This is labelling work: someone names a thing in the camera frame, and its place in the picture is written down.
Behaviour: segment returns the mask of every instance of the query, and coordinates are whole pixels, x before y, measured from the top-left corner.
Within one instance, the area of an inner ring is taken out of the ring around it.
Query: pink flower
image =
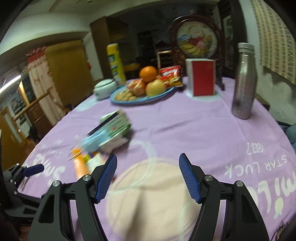
[[[199,41],[196,45],[197,48],[199,49],[204,49],[205,48],[205,43],[204,41]]]

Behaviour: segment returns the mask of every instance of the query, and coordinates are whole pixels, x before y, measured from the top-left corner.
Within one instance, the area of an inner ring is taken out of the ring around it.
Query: red panel
[[[192,61],[193,95],[214,95],[214,61]]]

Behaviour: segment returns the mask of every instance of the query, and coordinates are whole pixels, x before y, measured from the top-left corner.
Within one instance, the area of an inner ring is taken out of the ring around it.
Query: beige circle
[[[111,185],[106,216],[125,240],[163,241],[192,230],[200,207],[178,166],[150,159],[133,165]]]

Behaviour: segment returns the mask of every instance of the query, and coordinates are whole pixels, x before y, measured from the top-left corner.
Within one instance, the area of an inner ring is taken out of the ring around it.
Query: orange fruit
[[[142,78],[146,83],[149,83],[156,79],[158,75],[157,69],[153,66],[147,66],[140,71],[140,78]]]

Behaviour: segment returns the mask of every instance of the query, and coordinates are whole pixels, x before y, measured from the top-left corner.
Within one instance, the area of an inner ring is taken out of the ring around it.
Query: metal bolt
[[[52,185],[53,185],[54,187],[57,187],[57,186],[59,185],[59,181],[54,181],[54,182],[52,183]]]
[[[235,183],[238,187],[242,187],[244,183],[242,181],[236,181]]]
[[[83,176],[83,181],[88,181],[88,180],[90,180],[91,179],[91,176],[90,175],[85,175],[85,176]]]
[[[207,181],[212,181],[212,180],[213,180],[213,177],[212,177],[211,175],[206,175],[206,176],[205,176],[205,179],[206,179]]]

